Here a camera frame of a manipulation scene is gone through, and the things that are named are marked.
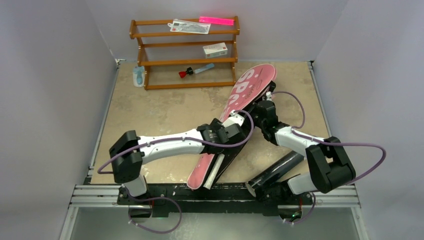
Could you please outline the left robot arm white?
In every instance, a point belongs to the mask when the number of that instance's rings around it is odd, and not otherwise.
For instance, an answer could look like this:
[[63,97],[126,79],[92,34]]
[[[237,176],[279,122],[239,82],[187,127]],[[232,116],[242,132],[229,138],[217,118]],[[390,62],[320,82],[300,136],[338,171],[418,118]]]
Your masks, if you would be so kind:
[[179,155],[224,155],[244,145],[252,134],[250,117],[235,114],[221,122],[217,118],[194,129],[164,136],[138,136],[135,130],[124,132],[110,147],[114,182],[129,191],[138,205],[149,199],[148,185],[141,176],[142,165]]

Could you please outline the pink badminton racket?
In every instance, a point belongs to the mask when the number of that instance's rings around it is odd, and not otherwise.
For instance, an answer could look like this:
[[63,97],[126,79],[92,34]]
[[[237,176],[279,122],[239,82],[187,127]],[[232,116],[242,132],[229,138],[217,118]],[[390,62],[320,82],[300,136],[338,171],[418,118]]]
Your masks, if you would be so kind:
[[208,178],[206,179],[205,183],[203,184],[203,187],[204,188],[206,188],[208,190],[211,189],[212,185],[214,184],[215,178],[216,178],[216,176],[218,174],[218,171],[219,171],[219,169],[221,167],[221,164],[222,164],[224,158],[225,158],[225,155],[224,154],[219,154],[218,155],[218,157],[217,157],[217,159],[216,159],[216,161],[215,161],[215,163],[213,165],[213,168],[212,168],[211,172],[208,175]]

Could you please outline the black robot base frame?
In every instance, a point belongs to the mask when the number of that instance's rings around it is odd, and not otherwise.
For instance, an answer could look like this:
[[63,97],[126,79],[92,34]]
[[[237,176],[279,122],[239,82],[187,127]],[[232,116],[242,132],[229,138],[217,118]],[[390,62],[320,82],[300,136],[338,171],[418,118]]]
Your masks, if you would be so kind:
[[283,219],[300,218],[316,208],[355,208],[360,206],[356,188],[342,186],[329,193],[302,193],[285,196],[271,190],[264,198],[253,197],[244,183],[218,183],[211,189],[191,190],[184,183],[149,185],[147,202],[131,199],[119,185],[77,185],[70,206],[74,208],[127,209],[136,219],[167,218],[170,213],[261,214]]

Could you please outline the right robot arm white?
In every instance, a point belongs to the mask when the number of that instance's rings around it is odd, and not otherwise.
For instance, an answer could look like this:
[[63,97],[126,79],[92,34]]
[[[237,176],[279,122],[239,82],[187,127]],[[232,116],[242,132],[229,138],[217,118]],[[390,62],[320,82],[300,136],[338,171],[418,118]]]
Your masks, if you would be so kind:
[[285,181],[280,191],[284,202],[292,204],[306,192],[328,193],[356,177],[356,170],[338,138],[296,132],[294,127],[278,120],[275,103],[271,100],[254,103],[249,112],[265,140],[289,148],[307,160],[308,173]]

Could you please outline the black shuttlecock tube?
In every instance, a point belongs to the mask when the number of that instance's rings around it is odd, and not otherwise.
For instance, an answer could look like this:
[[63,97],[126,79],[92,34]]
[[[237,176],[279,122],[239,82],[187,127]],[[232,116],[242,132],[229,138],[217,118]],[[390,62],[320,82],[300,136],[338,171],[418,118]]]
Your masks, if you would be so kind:
[[245,183],[248,192],[260,199],[267,195],[267,192],[278,185],[279,179],[299,165],[304,160],[304,156],[290,151],[268,168],[257,174],[251,180]]

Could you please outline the pink sport racket bag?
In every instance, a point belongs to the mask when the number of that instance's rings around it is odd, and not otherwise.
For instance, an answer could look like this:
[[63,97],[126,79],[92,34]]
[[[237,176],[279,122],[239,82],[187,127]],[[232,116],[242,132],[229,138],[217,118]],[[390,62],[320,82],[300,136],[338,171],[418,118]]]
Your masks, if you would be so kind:
[[[218,118],[220,122],[225,122],[233,110],[242,110],[251,102],[260,98],[264,92],[269,90],[269,84],[275,80],[277,69],[269,63],[259,64],[248,69],[236,81],[229,99]],[[201,155],[195,168],[187,180],[187,186],[192,190],[202,187],[212,171],[217,154]]]

